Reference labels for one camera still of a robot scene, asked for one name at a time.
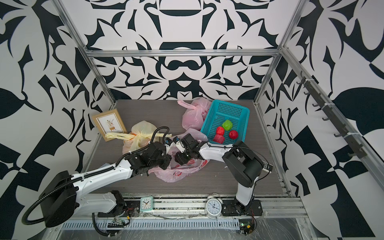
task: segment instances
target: table surface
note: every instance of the table surface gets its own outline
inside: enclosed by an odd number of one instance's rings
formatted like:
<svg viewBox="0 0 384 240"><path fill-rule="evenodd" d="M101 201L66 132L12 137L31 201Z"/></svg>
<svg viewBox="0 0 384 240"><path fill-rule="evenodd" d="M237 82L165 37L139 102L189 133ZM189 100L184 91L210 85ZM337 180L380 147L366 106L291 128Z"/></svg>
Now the table surface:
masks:
<svg viewBox="0 0 384 240"><path fill-rule="evenodd" d="M250 116L245 137L245 144L261 154L269 163L272 156L269 152L255 107L251 100L231 101L232 103L249 108ZM140 121L147 121L156 127L168 126L172 135L185 132L181 126L182 115L185 108L172 100L118 100L116 108L127 129ZM114 163L122 155L123 140L113 139L105 142L100 140L95 154L91 159L88 170L99 168L104 163ZM204 168L184 179L168 183L157 178L155 174L149 176L135 176L131 179L114 182L99 188L94 193L105 193L118 190L121 194L134 195L159 195L159 194L190 194L206 195L216 192L218 194L236 194L237 181L228 170L226 164L219 161L210 161ZM260 195L283 195L278 176L275 171L257 183L254 191L256 196Z"/></svg>

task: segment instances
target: picture frame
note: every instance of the picture frame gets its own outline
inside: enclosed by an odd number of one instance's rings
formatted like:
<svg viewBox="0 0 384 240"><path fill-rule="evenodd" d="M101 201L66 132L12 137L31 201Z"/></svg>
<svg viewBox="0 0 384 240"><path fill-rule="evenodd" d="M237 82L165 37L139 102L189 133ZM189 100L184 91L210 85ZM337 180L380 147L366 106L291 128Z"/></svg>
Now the picture frame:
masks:
<svg viewBox="0 0 384 240"><path fill-rule="evenodd" d="M92 116L92 119L106 142L113 139L105 137L109 132L127 133L117 109Z"/></svg>

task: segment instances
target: bag handle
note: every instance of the bag handle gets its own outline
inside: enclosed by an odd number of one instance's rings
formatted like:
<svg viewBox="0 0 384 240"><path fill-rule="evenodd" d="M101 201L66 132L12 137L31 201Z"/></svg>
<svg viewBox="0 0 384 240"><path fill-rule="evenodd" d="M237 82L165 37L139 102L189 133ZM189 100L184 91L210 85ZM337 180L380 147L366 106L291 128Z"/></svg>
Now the bag handle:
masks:
<svg viewBox="0 0 384 240"><path fill-rule="evenodd" d="M153 133L148 134L140 134L138 136L149 138L152 137ZM137 135L134 133L117 133L117 132L109 132L105 135L106 138L117 138L122 140L131 140L132 138L136 137ZM164 136L164 133L156 133L155 137L162 137ZM172 134L167 134L166 137L172 137Z"/></svg>
<svg viewBox="0 0 384 240"><path fill-rule="evenodd" d="M196 109L198 106L193 106L192 104L186 103L183 100L177 100L178 105L183 106L189 109Z"/></svg>

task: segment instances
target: red wrapped object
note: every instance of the red wrapped object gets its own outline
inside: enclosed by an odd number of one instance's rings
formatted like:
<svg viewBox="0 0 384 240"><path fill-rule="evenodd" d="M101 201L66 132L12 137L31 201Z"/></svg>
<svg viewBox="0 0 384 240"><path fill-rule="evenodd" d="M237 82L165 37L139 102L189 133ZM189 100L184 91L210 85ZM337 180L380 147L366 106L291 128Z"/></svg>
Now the red wrapped object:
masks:
<svg viewBox="0 0 384 240"><path fill-rule="evenodd" d="M216 134L218 134L218 135L222 135L222 136L223 136L224 133L225 133L225 130L224 130L223 127L221 127L221 126L217 127L217 129L216 129Z"/></svg>
<svg viewBox="0 0 384 240"><path fill-rule="evenodd" d="M220 144L223 144L224 140L225 140L224 136L219 134L216 134L213 139L214 142L218 142Z"/></svg>
<svg viewBox="0 0 384 240"><path fill-rule="evenodd" d="M232 130L229 132L229 137L232 139L236 139L238 138L238 136L239 136L239 133L236 130Z"/></svg>

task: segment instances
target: plastic bag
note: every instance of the plastic bag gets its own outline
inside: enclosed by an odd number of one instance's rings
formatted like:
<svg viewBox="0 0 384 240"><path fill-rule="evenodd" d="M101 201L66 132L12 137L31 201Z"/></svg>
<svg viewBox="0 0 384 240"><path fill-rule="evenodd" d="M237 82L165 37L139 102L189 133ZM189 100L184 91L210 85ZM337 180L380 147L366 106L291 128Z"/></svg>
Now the plastic bag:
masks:
<svg viewBox="0 0 384 240"><path fill-rule="evenodd" d="M204 133L193 128L188 129L183 134L177 135L177 137L182 138L188 133L190 133L192 137L194 137L194 139L198 140L199 142L208 140L207 136ZM165 182L177 182L185 178L189 174L199 171L209 162L209 160L191 159L187 164L180 165L175 161L175 155L178 152L179 149L175 146L169 150L168 154L172 156L172 159L166 170L163 170L159 167L154 167L152 169L149 169L148 173L150 174L154 172L156 177L160 178Z"/></svg>
<svg viewBox="0 0 384 240"><path fill-rule="evenodd" d="M188 108L185 111L181 122L183 128L185 130L188 130L189 128L200 130L212 103L205 98L197 98L193 100L191 104L186 103L183 100L178 100L177 103L180 106Z"/></svg>
<svg viewBox="0 0 384 240"><path fill-rule="evenodd" d="M131 133L107 133L106 137L113 137L124 140L124 146L122 147L122 153L132 152L148 145L152 138L153 132L156 130L156 126L147 121L141 121L131 128ZM154 142L159 140L164 133L156 133Z"/></svg>

